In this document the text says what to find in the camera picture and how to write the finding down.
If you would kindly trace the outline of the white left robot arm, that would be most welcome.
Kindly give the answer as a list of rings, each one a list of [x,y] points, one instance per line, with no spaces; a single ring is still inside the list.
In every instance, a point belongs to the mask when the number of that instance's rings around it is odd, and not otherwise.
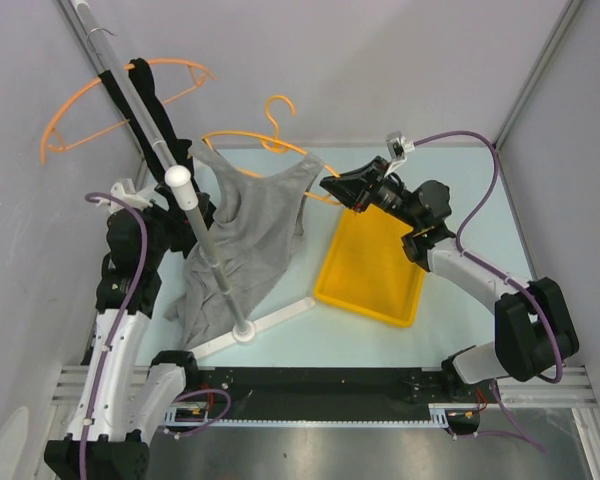
[[[47,442],[45,464],[59,479],[143,479],[150,444],[175,403],[202,401],[199,428],[214,422],[219,394],[201,379],[193,353],[163,350],[150,363],[139,392],[131,392],[136,356],[162,281],[158,268],[168,251],[182,249],[178,235],[206,232],[192,185],[162,187],[162,208],[137,193],[88,193],[89,203],[112,208],[109,251],[96,289],[91,357],[67,432]]]

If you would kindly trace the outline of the black tank top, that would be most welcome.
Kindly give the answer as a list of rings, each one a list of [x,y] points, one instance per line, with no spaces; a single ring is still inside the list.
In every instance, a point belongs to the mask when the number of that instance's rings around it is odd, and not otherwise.
[[[176,136],[170,118],[156,96],[155,81],[149,63],[145,59],[137,58],[131,60],[131,65],[133,68],[128,71],[129,80],[158,127],[162,138],[166,141],[176,163],[186,167],[191,175],[194,175],[193,159],[189,155],[189,148],[192,146],[192,141]],[[150,173],[158,183],[163,183],[165,168],[160,163],[148,138],[143,133],[113,74],[109,70],[105,70],[99,74],[99,79],[107,90],[111,100],[125,119],[129,121],[131,129],[140,144]]]

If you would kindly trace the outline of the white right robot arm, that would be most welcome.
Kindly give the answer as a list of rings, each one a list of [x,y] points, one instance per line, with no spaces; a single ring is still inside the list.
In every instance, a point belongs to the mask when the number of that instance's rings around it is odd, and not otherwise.
[[[478,383],[504,377],[519,382],[539,378],[557,384],[565,359],[579,340],[558,283],[548,277],[520,279],[507,274],[460,244],[446,225],[450,189],[428,180],[409,190],[387,160],[321,180],[321,187],[346,209],[363,213],[374,206],[411,227],[401,239],[408,260],[444,278],[482,304],[494,317],[492,342],[471,346],[442,364],[443,393],[464,401]]]

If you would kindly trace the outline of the yellow plastic hanger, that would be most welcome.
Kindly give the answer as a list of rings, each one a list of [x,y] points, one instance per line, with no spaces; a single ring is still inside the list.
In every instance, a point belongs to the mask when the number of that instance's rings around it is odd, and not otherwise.
[[[242,138],[257,140],[264,150],[269,151],[270,153],[275,154],[275,155],[284,155],[289,152],[293,152],[293,153],[300,155],[302,157],[302,159],[308,158],[307,155],[310,152],[308,152],[307,150],[305,150],[295,144],[287,142],[281,138],[279,122],[276,120],[276,118],[274,117],[274,115],[272,113],[272,105],[274,102],[283,102],[289,108],[290,114],[292,116],[296,115],[296,106],[290,98],[288,98],[285,95],[280,95],[280,94],[270,96],[264,104],[264,114],[272,126],[272,129],[273,129],[272,135],[266,135],[263,133],[246,131],[246,130],[217,130],[217,131],[213,131],[213,132],[203,135],[201,137],[202,142],[204,144],[206,144],[209,148],[213,148],[213,143],[212,143],[213,139],[220,138],[220,137],[242,137]],[[321,167],[319,167],[319,168],[321,170],[325,170],[327,173],[330,173],[332,176],[334,176],[336,178],[340,177],[340,174],[332,166],[330,166],[328,164],[322,163]],[[239,169],[239,171],[241,173],[246,174],[247,176],[250,176],[253,178],[260,178],[260,175],[254,173],[254,172],[251,172],[249,170]],[[329,193],[320,196],[318,194],[312,193],[311,191],[307,190],[304,193],[304,195],[310,199],[320,201],[327,205],[331,205],[331,206],[341,205],[341,203],[338,200],[336,200],[332,194],[329,194]]]

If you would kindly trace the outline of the grey tank top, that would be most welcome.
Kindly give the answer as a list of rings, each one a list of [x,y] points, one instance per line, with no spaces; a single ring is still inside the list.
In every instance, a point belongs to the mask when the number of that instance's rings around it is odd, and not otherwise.
[[[256,178],[239,172],[202,141],[193,144],[191,153],[210,167],[219,185],[220,202],[209,233],[234,298],[249,316],[304,241],[305,192],[323,163],[308,154],[280,173]],[[192,349],[230,332],[234,317],[198,246],[185,260],[184,278],[185,293],[171,304],[168,315],[182,325],[182,343]]]

